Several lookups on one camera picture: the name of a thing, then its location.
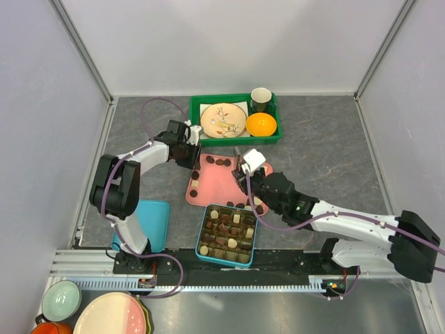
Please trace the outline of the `pink chocolate tray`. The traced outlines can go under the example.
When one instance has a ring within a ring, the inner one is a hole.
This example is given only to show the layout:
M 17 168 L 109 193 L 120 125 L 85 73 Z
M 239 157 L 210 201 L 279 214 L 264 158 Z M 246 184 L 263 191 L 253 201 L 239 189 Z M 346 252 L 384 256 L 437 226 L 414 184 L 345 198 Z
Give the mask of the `pink chocolate tray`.
M 231 161 L 230 166 L 223 164 L 225 159 Z M 252 209 L 248 202 L 248 196 L 237 187 L 232 176 L 233 163 L 233 157 L 202 153 L 200 169 L 196 170 L 200 174 L 197 179 L 199 184 L 197 187 L 191 186 L 193 179 L 190 178 L 185 195 L 186 201 L 191 205 L 201 207 L 224 205 Z M 190 196 L 192 190 L 197 191 L 197 196 L 194 198 Z

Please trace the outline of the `metal tongs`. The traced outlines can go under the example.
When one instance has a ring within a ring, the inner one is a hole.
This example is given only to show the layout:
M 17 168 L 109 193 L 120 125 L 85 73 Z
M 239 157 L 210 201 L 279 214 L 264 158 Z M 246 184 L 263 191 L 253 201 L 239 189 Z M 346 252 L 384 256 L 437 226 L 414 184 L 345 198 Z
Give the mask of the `metal tongs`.
M 232 176 L 234 177 L 234 180 L 236 182 L 237 187 L 245 194 L 248 194 L 247 190 L 247 181 L 246 181 L 246 174 L 243 170 L 244 158 L 243 155 L 239 149 L 239 147 L 234 147 L 234 163 L 233 163 L 233 171 Z

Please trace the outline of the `white oval chocolate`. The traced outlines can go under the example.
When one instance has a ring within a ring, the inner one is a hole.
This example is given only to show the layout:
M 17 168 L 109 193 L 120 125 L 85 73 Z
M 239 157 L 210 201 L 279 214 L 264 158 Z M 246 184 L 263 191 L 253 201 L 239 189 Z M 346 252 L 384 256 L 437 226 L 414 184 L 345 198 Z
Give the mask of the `white oval chocolate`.
M 217 219 L 219 217 L 219 212 L 217 210 L 212 210 L 210 213 L 212 219 Z

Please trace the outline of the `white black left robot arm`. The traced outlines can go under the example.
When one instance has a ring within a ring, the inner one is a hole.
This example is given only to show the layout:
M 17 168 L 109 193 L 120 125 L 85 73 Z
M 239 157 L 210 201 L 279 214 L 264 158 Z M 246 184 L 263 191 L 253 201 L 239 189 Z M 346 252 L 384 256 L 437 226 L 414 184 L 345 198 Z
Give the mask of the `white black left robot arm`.
M 202 128 L 190 120 L 171 120 L 167 129 L 153 136 L 143 146 L 118 156 L 100 157 L 89 201 L 111 224 L 121 241 L 121 249 L 130 254 L 128 264 L 136 273 L 152 268 L 149 239 L 136 216 L 140 198 L 140 178 L 160 164 L 174 161 L 190 170 L 200 163 Z

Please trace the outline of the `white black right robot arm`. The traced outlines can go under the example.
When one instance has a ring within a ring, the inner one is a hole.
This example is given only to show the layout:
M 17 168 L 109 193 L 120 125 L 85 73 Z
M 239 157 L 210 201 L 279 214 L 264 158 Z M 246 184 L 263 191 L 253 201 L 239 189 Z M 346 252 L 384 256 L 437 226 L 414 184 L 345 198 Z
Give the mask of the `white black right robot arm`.
M 296 191 L 283 173 L 265 175 L 262 170 L 246 177 L 249 198 L 258 198 L 287 224 L 285 232 L 309 229 L 356 239 L 329 242 L 318 256 L 320 269 L 328 274 L 340 268 L 389 267 L 420 283 L 431 283 L 437 256 L 444 254 L 441 240 L 416 213 L 377 215 L 344 209 Z

